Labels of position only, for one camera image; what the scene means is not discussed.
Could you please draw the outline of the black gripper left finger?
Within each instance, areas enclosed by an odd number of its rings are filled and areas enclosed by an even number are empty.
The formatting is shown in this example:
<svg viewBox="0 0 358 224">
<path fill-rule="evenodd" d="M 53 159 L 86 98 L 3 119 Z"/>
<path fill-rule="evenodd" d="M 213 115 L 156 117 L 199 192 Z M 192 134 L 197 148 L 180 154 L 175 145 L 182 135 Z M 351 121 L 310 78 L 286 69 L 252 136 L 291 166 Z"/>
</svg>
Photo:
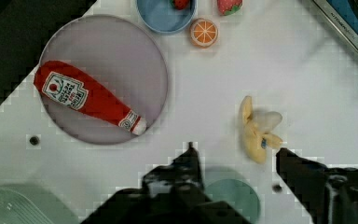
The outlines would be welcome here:
<svg viewBox="0 0 358 224">
<path fill-rule="evenodd" d="M 204 192 L 198 151 L 192 146 L 169 165 L 143 176 L 138 189 L 121 189 L 81 224 L 250 224 L 224 201 Z"/>
</svg>

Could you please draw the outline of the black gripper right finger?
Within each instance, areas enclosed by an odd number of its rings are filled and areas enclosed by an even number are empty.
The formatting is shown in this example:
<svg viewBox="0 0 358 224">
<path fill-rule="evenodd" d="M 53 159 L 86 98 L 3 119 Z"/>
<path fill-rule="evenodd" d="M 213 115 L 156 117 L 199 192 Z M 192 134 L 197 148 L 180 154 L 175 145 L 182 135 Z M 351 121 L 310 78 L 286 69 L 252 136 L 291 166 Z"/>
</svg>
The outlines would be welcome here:
<svg viewBox="0 0 358 224">
<path fill-rule="evenodd" d="M 276 171 L 314 224 L 358 224 L 358 169 L 329 168 L 283 147 Z"/>
</svg>

